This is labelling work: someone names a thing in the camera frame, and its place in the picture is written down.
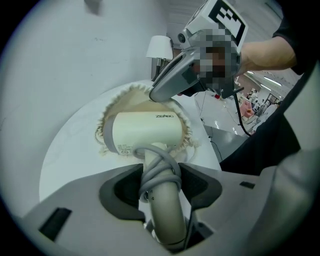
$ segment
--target white round table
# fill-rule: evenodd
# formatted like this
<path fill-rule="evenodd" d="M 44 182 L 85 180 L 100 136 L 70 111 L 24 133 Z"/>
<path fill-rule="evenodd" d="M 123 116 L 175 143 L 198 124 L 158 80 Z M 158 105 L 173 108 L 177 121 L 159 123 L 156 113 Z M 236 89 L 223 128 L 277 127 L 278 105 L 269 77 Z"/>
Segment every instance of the white round table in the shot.
<path fill-rule="evenodd" d="M 148 86 L 150 80 L 139 81 Z M 115 153 L 101 155 L 101 145 L 95 141 L 98 120 L 111 98 L 128 84 L 118 86 L 101 94 L 98 98 L 80 108 L 60 129 L 53 139 L 42 164 L 39 185 L 39 198 L 43 201 L 65 184 L 86 176 L 102 173 L 118 167 L 142 163 L 134 157 L 120 156 Z M 192 159 L 192 164 L 221 170 L 205 128 L 200 120 L 194 96 L 174 96 L 188 115 L 193 137 L 200 146 Z M 188 151 L 188 159 L 193 150 Z"/>

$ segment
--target brand logo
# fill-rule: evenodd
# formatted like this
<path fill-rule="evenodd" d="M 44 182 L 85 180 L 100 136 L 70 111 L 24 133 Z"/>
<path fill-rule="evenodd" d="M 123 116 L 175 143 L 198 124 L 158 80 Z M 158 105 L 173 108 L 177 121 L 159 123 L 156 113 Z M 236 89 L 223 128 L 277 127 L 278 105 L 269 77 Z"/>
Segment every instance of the brand logo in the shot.
<path fill-rule="evenodd" d="M 174 116 L 172 114 L 169 114 L 169 115 L 167 115 L 167 114 L 157 114 L 155 117 L 156 118 L 173 118 Z"/>

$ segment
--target white lamp shade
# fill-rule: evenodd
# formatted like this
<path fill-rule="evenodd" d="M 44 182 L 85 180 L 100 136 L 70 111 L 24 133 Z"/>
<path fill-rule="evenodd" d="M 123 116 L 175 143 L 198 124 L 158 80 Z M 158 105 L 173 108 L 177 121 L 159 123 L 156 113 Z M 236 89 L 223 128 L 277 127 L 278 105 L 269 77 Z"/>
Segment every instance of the white lamp shade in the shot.
<path fill-rule="evenodd" d="M 164 35 L 155 35 L 151 37 L 146 57 L 171 61 L 174 56 L 172 53 L 170 38 Z"/>

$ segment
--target gray cable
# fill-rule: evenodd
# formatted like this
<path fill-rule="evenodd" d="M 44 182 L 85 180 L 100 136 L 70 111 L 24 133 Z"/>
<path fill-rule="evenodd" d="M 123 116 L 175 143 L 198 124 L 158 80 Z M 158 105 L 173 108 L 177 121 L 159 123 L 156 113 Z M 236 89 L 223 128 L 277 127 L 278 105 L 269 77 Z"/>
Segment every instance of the gray cable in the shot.
<path fill-rule="evenodd" d="M 149 164 L 141 176 L 139 197 L 142 202 L 147 203 L 148 191 L 162 183 L 174 182 L 178 187 L 178 191 L 181 190 L 181 170 L 176 160 L 169 154 L 172 149 L 172 147 L 168 147 L 166 150 L 163 150 L 157 146 L 146 143 L 139 143 L 132 147 L 132 154 L 139 159 L 145 158 L 145 156 L 141 153 L 141 151 L 139 152 L 139 150 L 150 150 L 158 154 L 158 156 Z M 158 165 L 162 160 L 164 160 L 166 163 Z M 167 169 L 172 169 L 173 174 L 155 177 Z"/>

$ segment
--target ceiling light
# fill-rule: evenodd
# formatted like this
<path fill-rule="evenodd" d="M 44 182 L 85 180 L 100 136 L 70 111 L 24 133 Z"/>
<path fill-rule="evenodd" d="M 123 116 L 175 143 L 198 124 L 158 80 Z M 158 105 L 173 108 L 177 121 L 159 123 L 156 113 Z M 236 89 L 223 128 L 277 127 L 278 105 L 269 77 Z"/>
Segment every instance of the ceiling light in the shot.
<path fill-rule="evenodd" d="M 269 91 L 271 91 L 271 89 L 269 89 L 268 87 L 264 86 L 263 84 L 260 83 L 261 86 L 263 86 L 264 88 L 268 89 Z"/>
<path fill-rule="evenodd" d="M 268 78 L 268 77 L 265 77 L 265 76 L 264 76 L 264 78 L 267 79 L 267 80 L 269 80 L 269 81 L 271 81 L 271 82 L 273 82 L 273 83 L 275 83 L 275 84 L 278 85 L 278 86 L 282 86 L 281 83 L 278 83 L 278 82 L 276 82 L 276 81 L 273 81 L 273 80 L 271 80 L 271 79 Z"/>

